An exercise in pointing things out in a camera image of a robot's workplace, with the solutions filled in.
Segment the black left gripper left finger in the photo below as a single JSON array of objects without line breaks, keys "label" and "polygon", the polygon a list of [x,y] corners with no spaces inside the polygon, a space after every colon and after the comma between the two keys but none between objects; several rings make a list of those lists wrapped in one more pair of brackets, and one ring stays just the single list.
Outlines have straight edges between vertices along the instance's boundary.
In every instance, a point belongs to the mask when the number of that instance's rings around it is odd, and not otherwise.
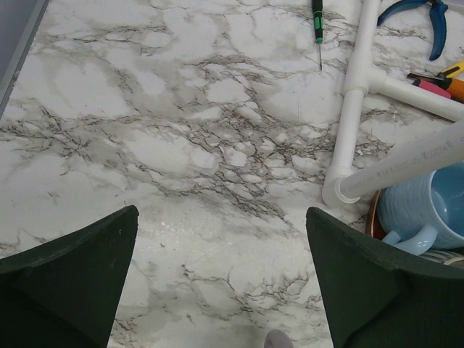
[{"label": "black left gripper left finger", "polygon": [[137,231],[131,205],[1,259],[1,346],[106,347]]}]

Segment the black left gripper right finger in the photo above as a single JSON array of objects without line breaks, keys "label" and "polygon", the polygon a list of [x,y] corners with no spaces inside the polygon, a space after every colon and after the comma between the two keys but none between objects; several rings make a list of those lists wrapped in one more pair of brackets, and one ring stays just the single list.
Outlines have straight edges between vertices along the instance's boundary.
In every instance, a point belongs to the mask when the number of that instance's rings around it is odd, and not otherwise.
[{"label": "black left gripper right finger", "polygon": [[311,207],[306,228],[335,347],[462,347],[463,270]]}]

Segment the lilac mug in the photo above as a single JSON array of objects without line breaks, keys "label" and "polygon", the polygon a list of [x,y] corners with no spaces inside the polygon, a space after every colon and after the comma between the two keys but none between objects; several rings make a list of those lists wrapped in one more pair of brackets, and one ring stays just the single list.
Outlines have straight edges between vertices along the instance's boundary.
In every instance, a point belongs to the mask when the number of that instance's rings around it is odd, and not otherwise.
[{"label": "lilac mug", "polygon": [[294,348],[289,336],[283,331],[274,329],[266,334],[264,348]]}]

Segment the light blue mug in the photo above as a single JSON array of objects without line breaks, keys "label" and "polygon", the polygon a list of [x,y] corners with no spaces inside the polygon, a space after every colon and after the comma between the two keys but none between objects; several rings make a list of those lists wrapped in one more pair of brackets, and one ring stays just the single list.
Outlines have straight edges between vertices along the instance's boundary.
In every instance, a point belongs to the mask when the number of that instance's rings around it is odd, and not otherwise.
[{"label": "light blue mug", "polygon": [[419,256],[463,247],[463,163],[385,188],[377,216],[383,242]]}]

